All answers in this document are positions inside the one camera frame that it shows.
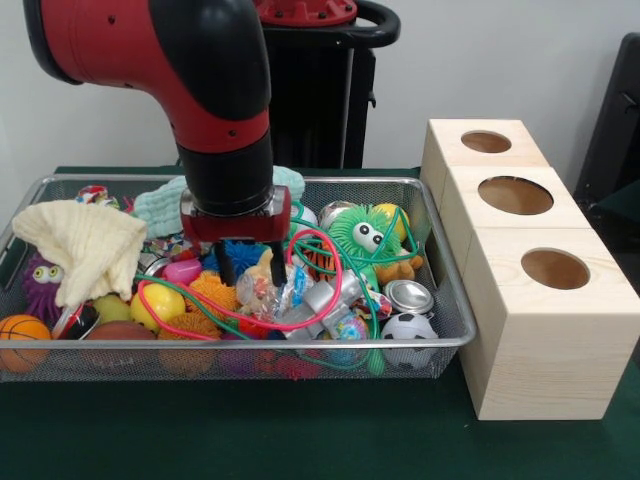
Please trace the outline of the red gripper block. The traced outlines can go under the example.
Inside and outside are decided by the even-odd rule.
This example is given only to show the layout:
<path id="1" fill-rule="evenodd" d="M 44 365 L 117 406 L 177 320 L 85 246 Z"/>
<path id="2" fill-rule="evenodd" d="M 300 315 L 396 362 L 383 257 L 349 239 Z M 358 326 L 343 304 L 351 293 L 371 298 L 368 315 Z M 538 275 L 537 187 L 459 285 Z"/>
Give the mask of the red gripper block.
<path id="1" fill-rule="evenodd" d="M 221 281 L 234 286 L 236 276 L 224 240 L 269 243 L 272 258 L 272 282 L 281 287 L 287 281 L 283 242 L 290 230 L 291 194 L 287 187 L 276 185 L 271 199 L 253 212 L 235 216 L 215 216 L 200 210 L 186 188 L 180 198 L 180 217 L 187 238 L 196 242 L 215 243 L 214 254 Z"/>

